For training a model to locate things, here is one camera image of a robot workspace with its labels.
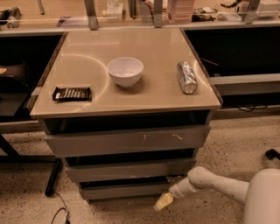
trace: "black cable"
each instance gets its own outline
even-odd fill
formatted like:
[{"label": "black cable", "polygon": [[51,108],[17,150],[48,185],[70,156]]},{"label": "black cable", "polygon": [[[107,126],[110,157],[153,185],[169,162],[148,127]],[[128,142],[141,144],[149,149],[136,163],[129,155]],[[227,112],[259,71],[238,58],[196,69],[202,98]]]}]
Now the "black cable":
[{"label": "black cable", "polygon": [[62,211],[62,210],[64,210],[66,213],[67,213],[67,210],[64,208],[64,207],[61,207],[57,212],[56,212],[56,214],[53,216],[53,218],[52,218],[52,224],[53,224],[53,222],[54,222],[54,220],[55,220],[55,217],[58,215],[58,213],[60,212],[60,211]]},{"label": "black cable", "polygon": [[62,197],[58,194],[58,193],[56,193],[56,192],[54,192],[56,195],[58,195],[59,196],[59,198],[61,199],[61,201],[62,201],[62,203],[63,203],[63,205],[64,205],[64,207],[61,207],[57,212],[56,212],[56,214],[53,216],[53,218],[52,218],[52,224],[53,224],[53,222],[54,222],[54,220],[55,220],[55,218],[56,218],[56,216],[58,215],[58,213],[60,212],[60,211],[62,211],[62,210],[64,210],[65,211],[65,216],[66,216],[66,220],[65,220],[65,224],[70,224],[70,221],[68,220],[68,209],[67,209],[67,205],[66,205],[66,203],[65,203],[65,201],[62,199]]}]

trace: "tabletop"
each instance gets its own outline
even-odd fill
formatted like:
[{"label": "tabletop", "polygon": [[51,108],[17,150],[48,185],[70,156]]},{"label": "tabletop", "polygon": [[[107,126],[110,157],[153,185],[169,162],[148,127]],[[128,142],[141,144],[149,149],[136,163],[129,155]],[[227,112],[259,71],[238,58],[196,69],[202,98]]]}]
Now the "tabletop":
[{"label": "tabletop", "polygon": [[[140,81],[117,86],[106,66],[118,57],[143,62]],[[198,82],[184,94],[176,65],[186,60]],[[56,87],[90,87],[91,101],[53,101]],[[179,28],[69,31],[31,111],[35,119],[218,109],[221,104]]]}]

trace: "floor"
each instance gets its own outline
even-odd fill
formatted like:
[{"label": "floor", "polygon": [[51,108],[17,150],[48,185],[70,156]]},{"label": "floor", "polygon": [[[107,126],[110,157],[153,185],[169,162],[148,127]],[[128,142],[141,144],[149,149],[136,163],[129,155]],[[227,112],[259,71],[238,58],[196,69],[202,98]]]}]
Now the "floor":
[{"label": "floor", "polygon": [[[234,179],[250,181],[266,167],[280,168],[280,161],[268,161],[263,154],[280,151],[280,107],[256,108],[252,112],[223,109],[215,112],[211,131],[197,155],[197,165]],[[51,154],[44,133],[36,122],[1,124],[0,132],[23,154]],[[0,164],[0,222],[52,223],[63,207],[54,194],[45,196],[52,164]],[[188,195],[166,209],[153,209],[158,197],[120,199],[89,205],[62,171],[55,188],[65,201],[72,224],[82,223],[242,223],[243,205],[214,190]],[[63,223],[59,212],[53,223]]]}]

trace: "gray drawer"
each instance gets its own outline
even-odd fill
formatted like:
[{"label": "gray drawer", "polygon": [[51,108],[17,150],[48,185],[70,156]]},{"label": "gray drawer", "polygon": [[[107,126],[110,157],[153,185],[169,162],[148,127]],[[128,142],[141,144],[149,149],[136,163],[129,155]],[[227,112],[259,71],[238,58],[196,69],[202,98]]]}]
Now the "gray drawer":
[{"label": "gray drawer", "polygon": [[109,200],[128,198],[135,196],[159,195],[166,192],[168,182],[149,183],[139,185],[116,185],[114,187],[94,187],[89,189],[80,189],[80,195],[84,200]]},{"label": "gray drawer", "polygon": [[209,125],[186,125],[48,135],[45,140],[57,158],[67,158],[199,148],[209,130]]},{"label": "gray drawer", "polygon": [[182,175],[189,171],[194,164],[194,158],[177,158],[137,163],[81,165],[66,167],[65,169],[68,177],[73,182],[88,182]]}]

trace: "cabinet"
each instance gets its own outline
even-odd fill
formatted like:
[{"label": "cabinet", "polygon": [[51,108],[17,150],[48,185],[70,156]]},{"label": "cabinet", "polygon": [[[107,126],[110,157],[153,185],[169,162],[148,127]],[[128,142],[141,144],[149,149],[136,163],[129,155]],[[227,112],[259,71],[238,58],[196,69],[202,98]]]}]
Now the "cabinet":
[{"label": "cabinet", "polygon": [[[134,87],[118,87],[106,72],[112,59],[123,56],[144,63]],[[180,89],[181,60],[197,74],[195,94]],[[85,85],[91,101],[52,100],[56,86]],[[195,165],[220,106],[180,29],[70,31],[31,116],[40,120],[81,197],[91,202],[161,194],[169,176]]]}]

